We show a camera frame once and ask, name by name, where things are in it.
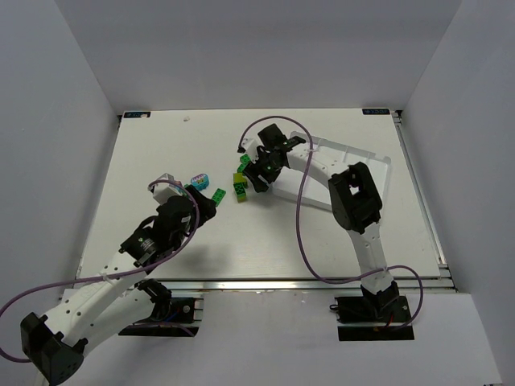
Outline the green and yellow lego stack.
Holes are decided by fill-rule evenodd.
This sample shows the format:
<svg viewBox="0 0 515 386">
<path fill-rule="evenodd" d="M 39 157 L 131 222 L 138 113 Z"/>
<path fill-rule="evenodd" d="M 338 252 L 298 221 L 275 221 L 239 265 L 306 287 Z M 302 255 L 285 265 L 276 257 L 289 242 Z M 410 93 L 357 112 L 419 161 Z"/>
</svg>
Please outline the green and yellow lego stack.
<svg viewBox="0 0 515 386">
<path fill-rule="evenodd" d="M 238 182 L 233 184 L 233 190 L 238 203 L 245 202 L 247 200 L 245 183 Z"/>
</svg>

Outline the blue decorated lego brick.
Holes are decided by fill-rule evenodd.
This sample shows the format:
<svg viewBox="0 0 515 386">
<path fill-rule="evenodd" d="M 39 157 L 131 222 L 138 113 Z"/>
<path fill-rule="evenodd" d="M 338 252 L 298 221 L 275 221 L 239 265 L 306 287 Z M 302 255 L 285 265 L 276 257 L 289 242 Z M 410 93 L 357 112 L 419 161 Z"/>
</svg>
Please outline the blue decorated lego brick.
<svg viewBox="0 0 515 386">
<path fill-rule="evenodd" d="M 190 183 L 195 189 L 202 191 L 208 188 L 210 181 L 208 175 L 203 173 L 192 177 Z"/>
</svg>

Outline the green lego plate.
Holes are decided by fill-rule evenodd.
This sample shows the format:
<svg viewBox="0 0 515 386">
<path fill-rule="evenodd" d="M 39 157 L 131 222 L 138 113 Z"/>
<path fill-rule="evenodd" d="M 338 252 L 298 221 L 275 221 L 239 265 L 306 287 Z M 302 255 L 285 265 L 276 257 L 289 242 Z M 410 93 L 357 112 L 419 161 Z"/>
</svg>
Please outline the green lego plate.
<svg viewBox="0 0 515 386">
<path fill-rule="evenodd" d="M 215 192 L 213 193 L 211 200 L 218 207 L 225 196 L 226 196 L 226 191 L 221 188 L 217 188 L 215 190 Z"/>
</svg>

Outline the white compartment sorting tray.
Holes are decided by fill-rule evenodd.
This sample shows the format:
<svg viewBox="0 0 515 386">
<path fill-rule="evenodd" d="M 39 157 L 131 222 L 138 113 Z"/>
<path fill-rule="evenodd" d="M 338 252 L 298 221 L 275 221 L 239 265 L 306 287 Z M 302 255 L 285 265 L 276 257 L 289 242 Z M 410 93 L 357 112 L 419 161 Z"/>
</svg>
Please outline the white compartment sorting tray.
<svg viewBox="0 0 515 386">
<path fill-rule="evenodd" d="M 344 169 L 358 162 L 363 162 L 369 168 L 381 201 L 385 204 L 391 174 L 390 157 L 378 156 L 367 150 L 316 136 L 313 137 L 313 141 L 315 152 L 318 154 L 318 156 L 315 156 L 315 160 L 320 160 L 323 154 L 328 158 L 328 161 L 336 165 L 340 164 L 344 166 Z M 296 171 L 283 168 L 278 179 L 271 185 L 272 194 L 295 203 L 302 177 L 303 169 Z M 311 176 L 307 177 L 303 188 L 302 204 L 325 211 L 332 210 L 329 190 Z"/>
</svg>

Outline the yellow-green lego brick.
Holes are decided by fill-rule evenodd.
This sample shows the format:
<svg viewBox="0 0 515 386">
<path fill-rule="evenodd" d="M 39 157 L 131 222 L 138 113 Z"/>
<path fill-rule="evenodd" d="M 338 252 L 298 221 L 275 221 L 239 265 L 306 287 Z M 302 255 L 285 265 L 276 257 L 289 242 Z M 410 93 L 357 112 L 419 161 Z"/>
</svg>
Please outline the yellow-green lego brick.
<svg viewBox="0 0 515 386">
<path fill-rule="evenodd" d="M 233 174 L 233 183 L 236 184 L 236 183 L 246 183 L 246 179 L 245 177 L 243 176 L 242 173 L 234 173 Z"/>
</svg>

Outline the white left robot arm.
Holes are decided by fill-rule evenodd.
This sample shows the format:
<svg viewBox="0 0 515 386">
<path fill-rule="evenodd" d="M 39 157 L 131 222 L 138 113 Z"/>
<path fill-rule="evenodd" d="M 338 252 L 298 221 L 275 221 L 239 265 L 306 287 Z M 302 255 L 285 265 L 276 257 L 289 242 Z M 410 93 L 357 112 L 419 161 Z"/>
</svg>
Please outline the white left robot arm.
<svg viewBox="0 0 515 386">
<path fill-rule="evenodd" d="M 42 315 L 20 323 L 22 349 L 50 385 L 73 376 L 100 343 L 135 322 L 156 324 L 175 315 L 171 291 L 150 273 L 178 252 L 193 232 L 216 215 L 216 201 L 193 186 L 168 187 L 153 216 L 125 239 L 99 273 Z"/>
</svg>

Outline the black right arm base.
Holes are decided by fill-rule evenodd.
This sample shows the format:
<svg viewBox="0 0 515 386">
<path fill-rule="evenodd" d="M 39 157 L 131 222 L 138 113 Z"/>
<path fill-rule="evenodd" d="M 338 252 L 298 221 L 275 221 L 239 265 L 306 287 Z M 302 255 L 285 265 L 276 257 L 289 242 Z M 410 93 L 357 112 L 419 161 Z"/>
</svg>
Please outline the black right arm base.
<svg viewBox="0 0 515 386">
<path fill-rule="evenodd" d="M 413 341 L 411 313 L 397 282 L 377 294 L 361 287 L 360 296 L 343 296 L 329 306 L 336 315 L 341 342 Z"/>
</svg>

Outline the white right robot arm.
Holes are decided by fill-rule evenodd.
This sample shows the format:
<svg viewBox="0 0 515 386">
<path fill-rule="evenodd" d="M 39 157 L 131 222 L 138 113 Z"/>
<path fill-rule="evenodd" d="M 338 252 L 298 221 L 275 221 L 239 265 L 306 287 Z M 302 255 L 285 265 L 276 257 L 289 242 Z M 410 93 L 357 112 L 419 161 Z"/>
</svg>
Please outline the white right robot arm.
<svg viewBox="0 0 515 386">
<path fill-rule="evenodd" d="M 302 171 L 297 203 L 302 203 L 308 177 L 328 189 L 332 214 L 352 242 L 360 267 L 360 288 L 369 313 L 380 320 L 399 298 L 396 281 L 387 268 L 380 237 L 383 203 L 369 167 L 353 165 L 324 153 L 306 133 L 287 137 L 277 125 L 258 133 L 261 143 L 241 138 L 237 151 L 249 156 L 243 170 L 257 193 L 265 192 L 282 169 Z"/>
</svg>

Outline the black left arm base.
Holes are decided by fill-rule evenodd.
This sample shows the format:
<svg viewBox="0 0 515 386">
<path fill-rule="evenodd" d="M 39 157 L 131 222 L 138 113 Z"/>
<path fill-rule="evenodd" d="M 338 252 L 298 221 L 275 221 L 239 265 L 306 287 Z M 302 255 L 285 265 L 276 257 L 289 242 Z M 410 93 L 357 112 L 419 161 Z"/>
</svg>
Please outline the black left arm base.
<svg viewBox="0 0 515 386">
<path fill-rule="evenodd" d="M 201 298 L 175 296 L 154 279 L 135 285 L 136 294 L 146 294 L 151 313 L 121 330 L 119 336 L 194 338 L 199 329 Z"/>
</svg>

